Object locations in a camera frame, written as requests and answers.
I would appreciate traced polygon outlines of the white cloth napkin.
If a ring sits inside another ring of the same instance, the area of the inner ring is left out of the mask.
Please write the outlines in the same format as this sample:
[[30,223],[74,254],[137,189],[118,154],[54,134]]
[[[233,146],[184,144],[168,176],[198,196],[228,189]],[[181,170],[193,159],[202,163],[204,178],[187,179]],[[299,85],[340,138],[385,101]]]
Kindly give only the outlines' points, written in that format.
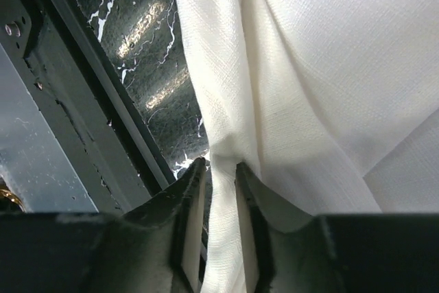
[[209,140],[203,292],[245,292],[236,165],[303,211],[438,211],[438,0],[176,0]]

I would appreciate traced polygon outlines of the aluminium frame rail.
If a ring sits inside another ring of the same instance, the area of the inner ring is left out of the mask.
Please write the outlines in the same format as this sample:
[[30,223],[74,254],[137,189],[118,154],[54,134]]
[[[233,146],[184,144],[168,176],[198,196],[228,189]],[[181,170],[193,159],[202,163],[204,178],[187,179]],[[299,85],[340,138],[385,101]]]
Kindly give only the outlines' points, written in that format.
[[1,176],[26,211],[97,211],[5,50],[1,51]]

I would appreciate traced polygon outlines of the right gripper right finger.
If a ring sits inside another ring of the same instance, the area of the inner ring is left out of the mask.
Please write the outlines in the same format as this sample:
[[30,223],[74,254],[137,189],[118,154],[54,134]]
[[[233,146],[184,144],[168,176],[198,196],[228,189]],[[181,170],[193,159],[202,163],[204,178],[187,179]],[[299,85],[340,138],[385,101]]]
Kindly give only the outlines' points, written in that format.
[[240,163],[235,177],[248,292],[437,292],[438,216],[312,216]]

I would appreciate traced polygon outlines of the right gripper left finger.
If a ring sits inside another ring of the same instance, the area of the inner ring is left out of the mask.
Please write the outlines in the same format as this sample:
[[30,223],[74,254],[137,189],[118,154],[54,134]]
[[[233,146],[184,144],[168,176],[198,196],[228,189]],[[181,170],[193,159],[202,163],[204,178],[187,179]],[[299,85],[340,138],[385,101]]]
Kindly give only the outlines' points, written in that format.
[[196,292],[206,161],[121,217],[1,214],[2,292]]

